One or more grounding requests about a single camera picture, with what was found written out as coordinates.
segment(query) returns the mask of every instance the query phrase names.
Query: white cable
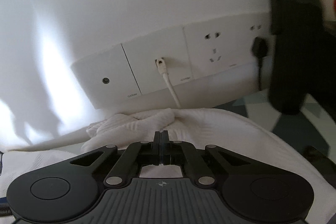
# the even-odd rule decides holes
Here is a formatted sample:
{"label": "white cable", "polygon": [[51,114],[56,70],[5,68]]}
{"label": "white cable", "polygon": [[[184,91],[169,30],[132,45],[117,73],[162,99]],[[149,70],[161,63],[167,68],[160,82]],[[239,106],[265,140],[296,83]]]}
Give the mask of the white cable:
{"label": "white cable", "polygon": [[169,76],[168,76],[168,71],[167,71],[167,66],[166,66],[166,62],[164,60],[164,58],[158,58],[156,60],[156,66],[157,66],[157,70],[159,71],[159,73],[162,75],[164,81],[166,82],[166,85],[167,85],[167,88],[169,89],[170,91],[170,94],[172,95],[176,105],[177,105],[177,108],[180,109],[181,108],[181,104],[180,104],[180,101],[173,89],[173,86],[171,85],[171,82],[169,80]]}

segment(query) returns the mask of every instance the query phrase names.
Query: wall outlet panel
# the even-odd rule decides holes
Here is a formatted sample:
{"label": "wall outlet panel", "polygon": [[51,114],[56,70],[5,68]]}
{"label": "wall outlet panel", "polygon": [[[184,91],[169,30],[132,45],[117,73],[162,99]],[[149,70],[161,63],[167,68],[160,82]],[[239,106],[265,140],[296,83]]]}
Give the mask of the wall outlet panel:
{"label": "wall outlet panel", "polygon": [[78,60],[71,69],[95,109],[141,95],[121,44]]}
{"label": "wall outlet panel", "polygon": [[252,63],[253,40],[270,38],[270,14],[225,16],[184,27],[195,79]]}
{"label": "wall outlet panel", "polygon": [[172,27],[122,44],[142,94],[167,88],[155,60],[164,57],[172,85],[193,79],[183,28]]}

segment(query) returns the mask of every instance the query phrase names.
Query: white cloth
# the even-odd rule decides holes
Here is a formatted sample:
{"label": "white cloth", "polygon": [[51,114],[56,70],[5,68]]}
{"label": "white cloth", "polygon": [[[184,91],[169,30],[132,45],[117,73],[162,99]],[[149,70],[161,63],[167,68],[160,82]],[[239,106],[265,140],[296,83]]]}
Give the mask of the white cloth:
{"label": "white cloth", "polygon": [[[82,146],[88,152],[108,144],[125,149],[130,143],[152,141],[155,131],[168,130],[170,140],[193,143],[196,148],[215,144],[304,177],[313,187],[315,198],[307,216],[309,224],[327,223],[336,213],[336,190],[290,145],[251,120],[220,109],[151,110],[130,116],[116,114],[90,125],[91,137]],[[164,166],[148,168],[142,177],[172,177]]]}
{"label": "white cloth", "polygon": [[[75,156],[73,153],[58,150],[11,151],[4,153],[2,156],[2,174],[0,176],[0,198],[6,196],[8,186],[20,175]],[[13,216],[0,217],[0,224],[10,224],[14,220]]]}

